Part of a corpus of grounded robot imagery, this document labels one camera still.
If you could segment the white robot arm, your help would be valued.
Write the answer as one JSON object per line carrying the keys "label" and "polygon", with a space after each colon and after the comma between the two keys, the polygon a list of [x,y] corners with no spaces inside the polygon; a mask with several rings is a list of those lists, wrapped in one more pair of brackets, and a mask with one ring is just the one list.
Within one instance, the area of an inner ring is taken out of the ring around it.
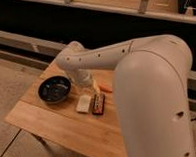
{"label": "white robot arm", "polygon": [[113,95],[127,157],[195,157],[187,84],[192,54],[175,35],[140,37],[86,51],[73,41],[55,59],[81,69],[112,69]]}

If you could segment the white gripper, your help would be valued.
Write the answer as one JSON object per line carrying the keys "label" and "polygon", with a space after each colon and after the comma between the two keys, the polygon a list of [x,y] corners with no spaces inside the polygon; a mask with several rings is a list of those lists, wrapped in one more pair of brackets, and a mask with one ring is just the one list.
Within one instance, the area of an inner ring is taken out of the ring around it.
{"label": "white gripper", "polygon": [[96,80],[93,80],[90,71],[87,70],[73,70],[69,72],[69,76],[74,84],[82,87],[80,93],[82,95],[91,95],[91,89],[87,88],[93,84],[93,89],[96,94],[100,94],[100,88]]}

